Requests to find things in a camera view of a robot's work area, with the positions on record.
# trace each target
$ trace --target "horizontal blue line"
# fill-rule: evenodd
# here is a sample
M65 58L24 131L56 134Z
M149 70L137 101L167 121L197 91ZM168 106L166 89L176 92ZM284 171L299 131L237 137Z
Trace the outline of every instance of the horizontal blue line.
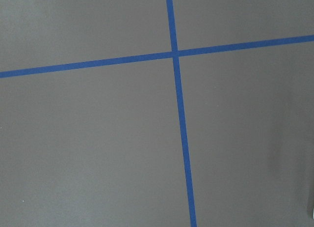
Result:
M172 58L172 52L145 54L145 55L137 55L137 56L131 56L131 57L117 57L117 58L109 58L109 59L95 60L95 61L84 61L84 62L67 63L67 64L53 65L53 66L34 67L34 68L27 68L27 69L21 69L21 70L13 70L13 71L3 71L3 72L0 72L0 78L32 75L32 74L55 72L55 71L75 70L75 69L82 69L82 68L87 68L87 67L115 65L115 64L122 64L122 63L149 61L149 60L165 59L165 58Z
M198 49L179 50L179 56L183 57L183 56L191 56L191 55L199 55L199 54L211 54L211 53L218 53L218 52L226 52L226 51L234 51L234 50L242 50L242 49L253 49L253 48L261 48L261 47L284 45L284 44L304 43L304 42L311 42L311 41L314 41L314 35L262 40L262 41L239 43L239 44L227 44L227 45L219 45L219 46L205 47L205 48L198 48Z
M303 43L303 42L311 42L311 41L314 41L314 35L262 40L262 41L239 43L239 44L228 44L228 45L220 45L220 46L197 48L197 49L179 50L176 53L179 54L180 57L183 57L183 56L210 54L210 53L218 53L218 52L226 52L226 51L234 51L234 50L242 50L242 49L261 48L261 47L284 45L284 44L295 44L295 43ZM165 59L165 58L172 58L172 57L173 57L173 52L164 52L164 53L144 54L144 55L137 55L137 56L130 56L130 57L117 57L117 58L109 58L109 59L103 59L103 60L67 63L67 64L53 65L53 66L34 67L34 68L27 68L27 69L13 70L13 71L3 71L3 72L0 72L0 78L32 75L32 74L55 72L55 71L75 70L75 69L82 69L82 68L88 68L88 67L115 65L115 64L138 62L138 61L149 61L149 60Z

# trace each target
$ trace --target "gray surface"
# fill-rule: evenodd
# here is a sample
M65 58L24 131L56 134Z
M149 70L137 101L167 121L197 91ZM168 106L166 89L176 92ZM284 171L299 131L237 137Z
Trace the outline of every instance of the gray surface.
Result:
M166 0L0 0L0 71L170 50Z
M199 227L310 227L314 44L181 58Z
M0 79L1 227L188 227L171 60Z
M174 0L179 49L313 34L314 0Z

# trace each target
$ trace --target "blue line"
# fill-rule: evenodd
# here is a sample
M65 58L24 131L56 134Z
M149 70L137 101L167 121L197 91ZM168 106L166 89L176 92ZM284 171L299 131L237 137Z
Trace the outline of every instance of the blue line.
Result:
M14 71L3 71L3 72L0 72L0 78L32 75L32 74L55 72L55 71L75 70L75 69L82 69L82 68L87 68L87 67L115 65L115 64L129 63L129 62L165 59L165 58L172 58L172 56L173 56L172 52L165 52L165 53L156 53L156 54L137 55L137 56L131 56L131 57L117 57L117 58L109 58L109 59L95 60L95 61L84 61L84 62L68 63L68 64L61 64L61 65L53 65L53 66L27 68L27 69L14 70Z
M314 35L298 36L298 37L290 37L290 38L282 38L282 39L270 39L270 40L262 40L262 41L239 43L239 44L227 44L227 45L220 45L220 46L213 46L213 47L206 47L206 48L179 50L178 52L179 52L179 56L183 57L183 56L211 54L211 53L242 50L242 49L261 48L261 47L284 45L284 44L296 44L296 43L304 43L304 42L311 42L311 41L314 41Z
M177 35L176 35L176 25L175 16L173 9L172 0L167 0L167 11L168 11L168 21L169 21L169 31L171 40L171 49L173 52L173 68L175 75L176 93L177 93L177 103L179 112L179 123L181 132L181 142L183 151L183 162L185 171L185 181L187 190L187 200L190 213L190 223L191 227L197 227L196 224L196 214L195 214L195 204L194 204L194 194L193 194L193 183L192 183L192 173L190 164L190 155L188 151L188 141L185 123L185 113L184 113L184 103L183 103L183 92L182 92L182 82L180 74L180 62L178 55L178 45L177 45Z

